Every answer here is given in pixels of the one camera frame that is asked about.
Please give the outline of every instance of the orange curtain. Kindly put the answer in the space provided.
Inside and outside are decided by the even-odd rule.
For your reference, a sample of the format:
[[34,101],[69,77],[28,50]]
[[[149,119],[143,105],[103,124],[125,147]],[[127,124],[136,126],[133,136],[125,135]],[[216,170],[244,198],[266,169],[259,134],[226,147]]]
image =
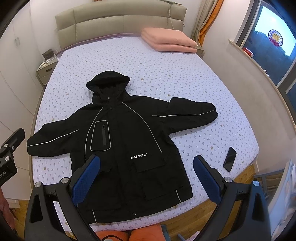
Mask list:
[[206,24],[204,25],[204,27],[201,29],[200,31],[200,37],[198,38],[198,42],[200,43],[200,45],[202,46],[203,41],[205,39],[205,35],[207,34],[208,30],[210,29],[212,23],[214,22],[216,16],[219,13],[219,10],[222,6],[224,0],[218,0],[216,6],[214,7],[214,10],[212,11],[209,19],[207,20]]

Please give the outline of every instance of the smartphone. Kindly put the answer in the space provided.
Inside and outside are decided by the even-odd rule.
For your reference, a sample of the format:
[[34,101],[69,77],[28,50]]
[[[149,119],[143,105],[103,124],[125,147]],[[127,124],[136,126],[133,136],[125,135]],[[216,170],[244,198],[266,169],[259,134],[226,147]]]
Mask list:
[[230,172],[235,160],[235,157],[237,156],[237,152],[232,147],[229,148],[227,156],[225,158],[223,167]]

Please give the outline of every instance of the bed sheet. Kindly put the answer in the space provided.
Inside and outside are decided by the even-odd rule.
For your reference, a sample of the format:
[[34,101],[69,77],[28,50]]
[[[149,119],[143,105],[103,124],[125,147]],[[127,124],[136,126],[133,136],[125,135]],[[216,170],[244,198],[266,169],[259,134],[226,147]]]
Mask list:
[[[94,231],[136,229],[178,216],[208,196],[198,180],[193,158],[202,155],[220,174],[237,177],[255,159],[259,147],[242,109],[222,81],[196,54],[156,52],[141,37],[121,37],[88,43],[63,53],[46,87],[37,116],[35,132],[43,124],[68,118],[76,110],[91,103],[92,92],[86,82],[102,71],[113,70],[131,78],[130,95],[150,96],[169,101],[182,97],[211,102],[218,118],[212,123],[170,135],[178,147],[190,180],[193,198],[165,211],[125,222],[91,224]],[[232,146],[237,151],[231,172],[223,162]],[[70,177],[69,154],[57,157],[33,157],[34,182],[45,185]],[[55,203],[58,216],[66,231],[71,231]]]

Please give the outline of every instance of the jacket sleeve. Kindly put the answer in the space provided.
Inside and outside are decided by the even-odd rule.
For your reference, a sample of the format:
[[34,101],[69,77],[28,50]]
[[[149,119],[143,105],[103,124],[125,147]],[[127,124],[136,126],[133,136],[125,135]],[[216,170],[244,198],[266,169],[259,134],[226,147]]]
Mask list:
[[169,133],[207,125],[218,116],[215,106],[208,102],[173,97],[170,102],[160,101],[157,114]]
[[76,143],[79,128],[68,119],[44,124],[27,141],[27,151],[32,156],[58,156],[70,153]]

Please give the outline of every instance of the folded pink quilt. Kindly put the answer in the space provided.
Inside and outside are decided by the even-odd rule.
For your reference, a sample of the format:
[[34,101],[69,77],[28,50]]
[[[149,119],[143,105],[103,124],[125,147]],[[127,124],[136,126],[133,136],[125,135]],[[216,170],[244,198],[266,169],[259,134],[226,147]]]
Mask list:
[[147,37],[145,33],[142,33],[142,39],[148,43],[153,49],[160,52],[185,52],[185,53],[196,53],[197,49],[193,47],[177,45],[177,44],[159,44],[151,41],[150,37]]
[[144,28],[142,33],[146,37],[149,36],[150,40],[158,44],[177,44],[188,47],[196,47],[197,43],[187,37],[179,30],[166,29],[166,28]]

